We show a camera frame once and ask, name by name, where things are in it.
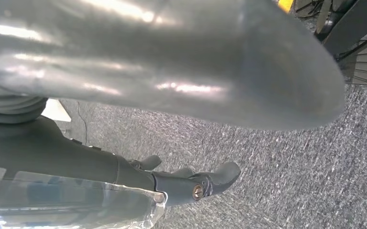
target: gray fabric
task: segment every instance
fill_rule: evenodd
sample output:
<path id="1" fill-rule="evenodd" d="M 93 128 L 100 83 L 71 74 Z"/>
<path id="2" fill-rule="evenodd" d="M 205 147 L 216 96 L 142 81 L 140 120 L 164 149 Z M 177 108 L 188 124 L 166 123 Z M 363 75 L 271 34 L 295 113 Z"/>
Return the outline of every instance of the gray fabric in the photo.
<path id="1" fill-rule="evenodd" d="M 258 131 L 84 102 L 80 113 L 88 145 L 131 159 L 157 154 L 158 170 L 240 165 L 225 195 L 169 208 L 157 229 L 360 228 L 367 227 L 367 86 L 345 92 L 342 116 L 309 131 Z M 77 102 L 62 102 L 72 121 L 59 126 L 84 141 Z"/>

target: metal bolt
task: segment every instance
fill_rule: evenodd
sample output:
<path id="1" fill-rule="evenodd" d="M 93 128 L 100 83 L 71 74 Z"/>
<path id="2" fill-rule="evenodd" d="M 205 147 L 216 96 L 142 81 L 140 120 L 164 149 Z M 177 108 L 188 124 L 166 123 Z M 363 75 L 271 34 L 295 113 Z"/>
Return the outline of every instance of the metal bolt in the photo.
<path id="1" fill-rule="evenodd" d="M 201 185 L 195 185 L 194 191 L 193 191 L 193 197 L 196 201 L 203 198 L 203 187 Z"/>
<path id="2" fill-rule="evenodd" d="M 164 194 L 157 194 L 154 196 L 154 201 L 156 203 L 162 203 L 164 201 Z"/>

